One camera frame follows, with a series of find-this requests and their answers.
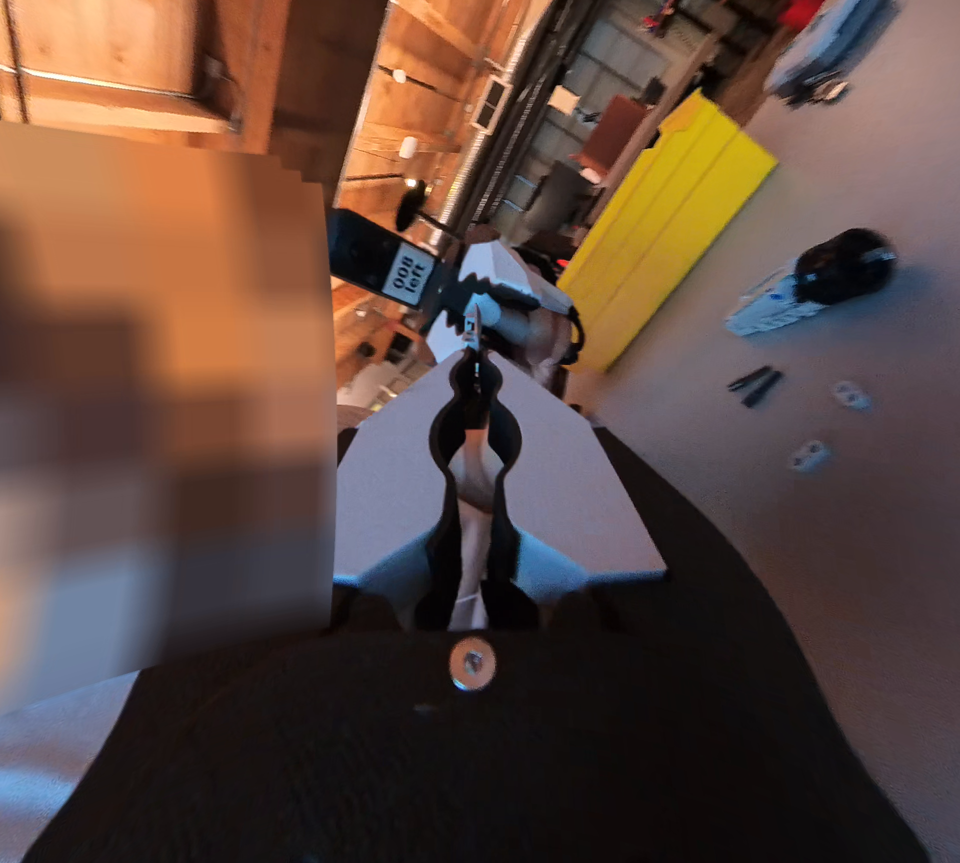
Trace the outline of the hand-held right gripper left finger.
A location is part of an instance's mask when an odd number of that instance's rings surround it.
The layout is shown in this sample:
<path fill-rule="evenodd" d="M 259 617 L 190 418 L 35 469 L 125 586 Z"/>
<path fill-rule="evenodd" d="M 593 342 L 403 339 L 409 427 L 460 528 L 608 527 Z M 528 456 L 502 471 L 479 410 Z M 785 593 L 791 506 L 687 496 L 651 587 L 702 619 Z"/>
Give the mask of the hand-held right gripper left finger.
<path fill-rule="evenodd" d="M 385 597 L 412 623 L 430 589 L 426 542 L 444 515 L 447 481 L 430 450 L 453 399 L 461 353 L 359 424 L 337 469 L 335 583 Z"/>

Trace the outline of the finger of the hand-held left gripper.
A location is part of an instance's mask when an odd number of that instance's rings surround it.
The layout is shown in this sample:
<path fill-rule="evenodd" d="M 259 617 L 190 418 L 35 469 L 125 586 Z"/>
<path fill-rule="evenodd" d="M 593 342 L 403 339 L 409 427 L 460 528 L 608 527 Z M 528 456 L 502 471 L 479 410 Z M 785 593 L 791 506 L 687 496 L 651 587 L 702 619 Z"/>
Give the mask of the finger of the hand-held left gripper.
<path fill-rule="evenodd" d="M 545 308 L 567 317 L 573 325 L 570 297 L 530 267 L 510 246 L 501 242 L 469 245 L 459 262 L 439 278 L 431 294 L 431 353 L 455 353 L 464 347 L 464 315 L 478 302 L 482 314 L 482 344 L 506 353 L 505 341 L 494 332 L 506 310 L 528 312 Z"/>

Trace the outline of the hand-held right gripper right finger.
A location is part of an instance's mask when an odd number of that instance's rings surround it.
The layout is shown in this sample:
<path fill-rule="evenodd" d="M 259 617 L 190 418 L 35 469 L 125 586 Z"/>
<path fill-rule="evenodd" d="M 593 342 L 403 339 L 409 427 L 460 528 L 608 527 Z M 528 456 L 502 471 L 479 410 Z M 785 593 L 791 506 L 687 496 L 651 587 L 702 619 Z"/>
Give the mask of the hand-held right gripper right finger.
<path fill-rule="evenodd" d="M 498 356 L 476 359 L 476 627 L 538 628 L 589 588 L 666 562 L 594 428 Z"/>

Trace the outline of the small grey holed building piece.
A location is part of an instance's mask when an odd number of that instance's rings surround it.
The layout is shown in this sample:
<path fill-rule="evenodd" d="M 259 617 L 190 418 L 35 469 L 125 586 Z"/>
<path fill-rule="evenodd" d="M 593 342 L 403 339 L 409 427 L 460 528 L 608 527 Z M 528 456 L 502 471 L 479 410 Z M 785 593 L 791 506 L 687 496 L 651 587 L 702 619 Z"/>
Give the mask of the small grey holed building piece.
<path fill-rule="evenodd" d="M 466 306 L 463 315 L 463 355 L 458 370 L 460 390 L 468 400 L 478 400 L 483 396 L 482 333 L 481 309 L 479 302 L 474 300 Z"/>

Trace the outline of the grey desk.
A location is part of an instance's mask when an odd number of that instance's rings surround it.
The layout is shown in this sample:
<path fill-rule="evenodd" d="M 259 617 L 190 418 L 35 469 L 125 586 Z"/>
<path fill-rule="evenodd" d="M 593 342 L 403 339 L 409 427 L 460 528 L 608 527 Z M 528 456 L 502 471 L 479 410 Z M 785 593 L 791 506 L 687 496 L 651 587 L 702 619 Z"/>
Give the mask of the grey desk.
<path fill-rule="evenodd" d="M 735 700 L 761 746 L 756 849 L 707 861 L 958 861 L 958 0 L 896 0 L 834 105 L 768 101 L 778 166 L 594 391 L 605 449 L 671 569 L 617 606 Z M 740 338 L 750 288 L 850 229 L 880 291 Z M 727 385 L 784 377 L 752 409 Z M 870 396 L 840 406 L 838 381 Z M 790 455 L 831 455 L 807 473 Z"/>

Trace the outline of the person's left hand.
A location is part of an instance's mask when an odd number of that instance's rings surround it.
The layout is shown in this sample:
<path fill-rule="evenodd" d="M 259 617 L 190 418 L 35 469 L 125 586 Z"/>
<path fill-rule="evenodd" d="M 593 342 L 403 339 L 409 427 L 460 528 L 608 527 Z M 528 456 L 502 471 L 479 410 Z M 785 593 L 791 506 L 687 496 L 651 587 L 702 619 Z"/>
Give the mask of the person's left hand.
<path fill-rule="evenodd" d="M 553 395 L 563 391 L 567 371 L 561 360 L 573 342 L 573 324 L 564 315 L 540 307 L 506 310 L 493 332 L 505 342 L 507 359 Z"/>

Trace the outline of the black round lamp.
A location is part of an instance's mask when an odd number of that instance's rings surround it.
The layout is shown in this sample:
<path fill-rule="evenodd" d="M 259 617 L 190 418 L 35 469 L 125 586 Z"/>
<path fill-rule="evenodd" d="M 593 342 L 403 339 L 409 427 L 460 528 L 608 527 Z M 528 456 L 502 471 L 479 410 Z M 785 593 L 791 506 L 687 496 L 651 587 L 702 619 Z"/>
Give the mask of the black round lamp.
<path fill-rule="evenodd" d="M 466 245 L 466 236 L 454 226 L 428 212 L 429 187 L 423 179 L 406 179 L 407 184 L 393 218 L 393 229 L 406 242 L 419 248 L 442 249 Z"/>

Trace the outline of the yellow cabinet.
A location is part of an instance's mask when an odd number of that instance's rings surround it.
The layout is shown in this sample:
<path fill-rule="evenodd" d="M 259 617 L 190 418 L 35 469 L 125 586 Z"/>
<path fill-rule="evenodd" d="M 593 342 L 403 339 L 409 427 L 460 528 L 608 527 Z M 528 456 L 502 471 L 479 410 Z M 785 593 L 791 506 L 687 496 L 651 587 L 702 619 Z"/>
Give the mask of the yellow cabinet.
<path fill-rule="evenodd" d="M 618 360 L 778 164 L 700 91 L 658 129 L 558 280 L 584 332 L 577 372 Z"/>

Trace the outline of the brown board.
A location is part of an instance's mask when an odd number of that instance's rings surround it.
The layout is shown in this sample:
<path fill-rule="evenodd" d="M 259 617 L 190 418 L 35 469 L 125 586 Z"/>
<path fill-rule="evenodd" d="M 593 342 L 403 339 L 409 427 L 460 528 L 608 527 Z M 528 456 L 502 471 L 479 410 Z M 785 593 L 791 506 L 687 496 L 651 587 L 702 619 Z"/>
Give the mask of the brown board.
<path fill-rule="evenodd" d="M 621 94 L 613 96 L 573 159 L 583 169 L 606 177 L 650 110 L 648 103 Z"/>

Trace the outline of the black sticks pair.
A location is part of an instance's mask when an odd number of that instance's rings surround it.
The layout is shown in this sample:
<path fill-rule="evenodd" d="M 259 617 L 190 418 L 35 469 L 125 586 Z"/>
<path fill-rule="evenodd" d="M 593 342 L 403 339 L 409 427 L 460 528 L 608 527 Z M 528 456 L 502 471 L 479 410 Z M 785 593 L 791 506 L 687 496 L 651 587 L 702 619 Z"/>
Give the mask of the black sticks pair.
<path fill-rule="evenodd" d="M 781 370 L 771 365 L 763 365 L 728 383 L 726 389 L 730 393 L 739 394 L 739 400 L 744 407 L 753 409 L 766 399 L 784 377 Z"/>

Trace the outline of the white and blue small box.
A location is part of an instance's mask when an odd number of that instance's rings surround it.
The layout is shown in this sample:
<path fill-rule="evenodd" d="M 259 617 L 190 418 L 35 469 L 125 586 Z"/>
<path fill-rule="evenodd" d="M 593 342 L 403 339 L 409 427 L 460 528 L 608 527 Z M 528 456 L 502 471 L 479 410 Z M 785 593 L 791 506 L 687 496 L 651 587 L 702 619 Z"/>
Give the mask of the white and blue small box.
<path fill-rule="evenodd" d="M 742 294 L 724 320 L 725 329 L 745 338 L 792 326 L 827 309 L 824 304 L 797 298 L 796 262 L 789 261 Z"/>

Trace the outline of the black round object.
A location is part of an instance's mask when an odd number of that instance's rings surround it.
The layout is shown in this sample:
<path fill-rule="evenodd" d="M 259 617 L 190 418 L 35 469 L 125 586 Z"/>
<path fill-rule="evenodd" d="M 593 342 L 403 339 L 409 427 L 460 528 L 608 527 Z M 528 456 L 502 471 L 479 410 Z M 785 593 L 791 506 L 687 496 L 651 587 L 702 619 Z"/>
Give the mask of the black round object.
<path fill-rule="evenodd" d="M 813 245 L 794 267 L 798 304 L 833 306 L 881 291 L 898 263 L 894 246 L 881 233 L 851 228 Z"/>

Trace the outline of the pale blue box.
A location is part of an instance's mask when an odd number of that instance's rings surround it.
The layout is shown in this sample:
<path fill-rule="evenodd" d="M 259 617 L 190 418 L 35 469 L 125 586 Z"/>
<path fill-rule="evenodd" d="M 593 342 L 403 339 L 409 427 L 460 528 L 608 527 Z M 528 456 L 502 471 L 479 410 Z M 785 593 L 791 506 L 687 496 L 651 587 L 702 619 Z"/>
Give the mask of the pale blue box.
<path fill-rule="evenodd" d="M 843 83 L 892 21 L 895 2 L 825 0 L 777 58 L 765 79 L 765 94 L 796 106 L 822 85 Z"/>

